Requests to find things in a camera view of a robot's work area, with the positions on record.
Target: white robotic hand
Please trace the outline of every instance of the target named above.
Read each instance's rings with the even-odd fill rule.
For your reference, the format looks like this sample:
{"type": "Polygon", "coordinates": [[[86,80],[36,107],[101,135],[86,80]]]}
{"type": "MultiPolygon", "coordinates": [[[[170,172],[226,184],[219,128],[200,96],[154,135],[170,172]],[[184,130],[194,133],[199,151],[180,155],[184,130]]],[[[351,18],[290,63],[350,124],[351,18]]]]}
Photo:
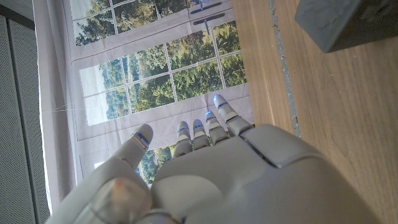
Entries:
{"type": "Polygon", "coordinates": [[[149,190],[135,173],[152,139],[141,126],[75,188],[47,223],[379,223],[316,149],[270,125],[254,128],[220,96],[178,127],[173,159],[149,190]]]}

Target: gray box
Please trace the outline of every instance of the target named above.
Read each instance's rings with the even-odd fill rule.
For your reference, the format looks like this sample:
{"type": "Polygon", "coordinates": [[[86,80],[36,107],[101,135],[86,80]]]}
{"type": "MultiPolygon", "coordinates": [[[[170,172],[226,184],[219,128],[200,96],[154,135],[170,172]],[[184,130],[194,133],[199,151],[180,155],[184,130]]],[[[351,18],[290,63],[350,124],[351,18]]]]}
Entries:
{"type": "Polygon", "coordinates": [[[301,0],[295,20],[325,53],[398,35],[397,0],[301,0]]]}

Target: robot finger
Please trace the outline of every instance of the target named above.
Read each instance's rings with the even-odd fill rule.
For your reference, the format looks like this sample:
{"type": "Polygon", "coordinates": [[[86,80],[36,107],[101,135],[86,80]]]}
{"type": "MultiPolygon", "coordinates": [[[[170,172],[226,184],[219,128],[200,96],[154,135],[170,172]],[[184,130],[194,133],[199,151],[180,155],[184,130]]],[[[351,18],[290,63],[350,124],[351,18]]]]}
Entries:
{"type": "Polygon", "coordinates": [[[177,143],[175,144],[173,159],[183,156],[189,152],[192,152],[189,127],[187,122],[181,121],[178,126],[177,143]]]}
{"type": "Polygon", "coordinates": [[[193,150],[197,150],[206,146],[210,146],[205,128],[199,119],[193,122],[193,150]]]}
{"type": "Polygon", "coordinates": [[[231,131],[233,135],[239,136],[252,128],[252,125],[240,117],[221,95],[215,95],[213,100],[228,130],[231,131]]]}
{"type": "Polygon", "coordinates": [[[131,167],[136,168],[144,156],[144,153],[148,150],[153,135],[154,132],[152,128],[148,124],[143,124],[112,156],[121,157],[127,161],[131,167]]]}
{"type": "Polygon", "coordinates": [[[216,116],[213,112],[209,111],[205,114],[207,128],[209,129],[209,137],[215,146],[217,143],[222,140],[228,139],[228,133],[224,130],[224,128],[218,122],[216,116]]]}

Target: green foliage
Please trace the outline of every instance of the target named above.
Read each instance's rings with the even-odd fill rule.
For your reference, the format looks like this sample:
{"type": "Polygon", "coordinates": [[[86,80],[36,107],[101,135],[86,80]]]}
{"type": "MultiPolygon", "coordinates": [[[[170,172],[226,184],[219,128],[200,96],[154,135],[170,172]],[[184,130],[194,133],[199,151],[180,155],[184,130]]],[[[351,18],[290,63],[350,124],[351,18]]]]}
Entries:
{"type": "Polygon", "coordinates": [[[147,184],[153,183],[157,171],[169,160],[172,159],[170,148],[162,147],[147,151],[141,160],[143,179],[147,184]]]}
{"type": "Polygon", "coordinates": [[[217,61],[208,62],[173,75],[178,100],[222,89],[217,61]]]}
{"type": "Polygon", "coordinates": [[[123,64],[127,83],[168,71],[163,45],[129,54],[123,64]]]}
{"type": "Polygon", "coordinates": [[[111,7],[109,0],[90,0],[91,9],[86,12],[86,16],[97,13],[103,9],[111,7]]]}
{"type": "Polygon", "coordinates": [[[85,23],[77,22],[77,26],[81,31],[75,39],[76,46],[93,43],[115,34],[111,11],[88,18],[85,23]]]}
{"type": "Polygon", "coordinates": [[[213,39],[199,31],[167,43],[172,69],[177,69],[215,57],[213,39]]]}
{"type": "Polygon", "coordinates": [[[129,106],[124,88],[107,92],[106,103],[108,104],[106,117],[109,120],[120,118],[129,114],[129,106]]]}
{"type": "Polygon", "coordinates": [[[238,30],[235,21],[224,23],[214,28],[218,52],[220,55],[240,50],[238,30]]]}
{"type": "Polygon", "coordinates": [[[199,0],[155,0],[161,18],[199,4],[199,0]]]}
{"type": "Polygon", "coordinates": [[[242,55],[232,55],[221,59],[226,87],[246,83],[242,55]]]}
{"type": "Polygon", "coordinates": [[[134,113],[174,102],[168,75],[130,86],[129,95],[134,113]]]}
{"type": "Polygon", "coordinates": [[[122,33],[157,20],[153,0],[135,0],[114,9],[118,32],[122,33]]]}
{"type": "Polygon", "coordinates": [[[119,59],[103,63],[99,65],[99,69],[102,71],[104,86],[107,90],[123,85],[123,77],[119,59]]]}

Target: wooden surface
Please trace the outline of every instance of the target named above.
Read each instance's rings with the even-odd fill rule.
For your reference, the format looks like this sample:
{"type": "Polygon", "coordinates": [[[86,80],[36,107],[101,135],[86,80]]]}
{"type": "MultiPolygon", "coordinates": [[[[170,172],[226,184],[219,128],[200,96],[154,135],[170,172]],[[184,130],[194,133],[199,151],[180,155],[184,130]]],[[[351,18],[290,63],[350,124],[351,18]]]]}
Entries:
{"type": "Polygon", "coordinates": [[[280,69],[272,24],[263,23],[268,19],[267,15],[262,13],[263,10],[267,10],[266,5],[262,1],[254,3],[260,4],[250,5],[246,0],[234,2],[234,8],[245,12],[252,11],[258,15],[254,19],[251,13],[241,13],[240,19],[245,23],[237,25],[245,72],[252,74],[246,75],[250,95],[261,96],[251,97],[252,108],[255,111],[254,120],[256,123],[262,121],[293,133],[285,81],[280,69]]]}
{"type": "MultiPolygon", "coordinates": [[[[383,223],[398,223],[398,37],[324,54],[295,23],[298,3],[275,0],[275,15],[302,138],[337,166],[383,223]]],[[[255,122],[289,129],[287,102],[275,96],[286,92],[279,91],[285,86],[269,2],[233,4],[255,122]]]]}

